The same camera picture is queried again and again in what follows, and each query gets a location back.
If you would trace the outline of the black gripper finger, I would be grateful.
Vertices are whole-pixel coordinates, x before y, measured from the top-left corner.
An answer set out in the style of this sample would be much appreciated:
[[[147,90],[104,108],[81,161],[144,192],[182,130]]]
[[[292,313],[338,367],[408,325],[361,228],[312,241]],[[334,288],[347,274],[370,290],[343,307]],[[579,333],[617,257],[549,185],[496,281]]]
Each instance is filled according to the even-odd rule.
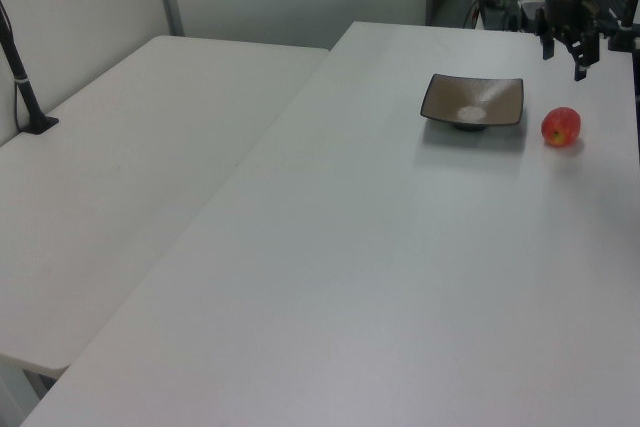
[[[555,52],[555,27],[547,18],[544,8],[536,10],[535,21],[535,34],[539,38],[542,46],[542,58],[549,60],[554,56]]]
[[[600,60],[600,37],[597,32],[580,33],[570,43],[570,53],[574,59],[574,80],[581,81],[589,68]]]

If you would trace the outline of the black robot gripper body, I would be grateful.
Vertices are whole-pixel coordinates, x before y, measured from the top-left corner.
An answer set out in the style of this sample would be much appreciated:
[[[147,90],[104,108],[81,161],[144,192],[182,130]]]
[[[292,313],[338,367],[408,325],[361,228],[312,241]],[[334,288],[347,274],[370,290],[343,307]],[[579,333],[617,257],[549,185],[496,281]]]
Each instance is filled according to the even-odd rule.
[[[594,4],[591,0],[545,0],[546,31],[543,39],[578,42],[596,38]]]

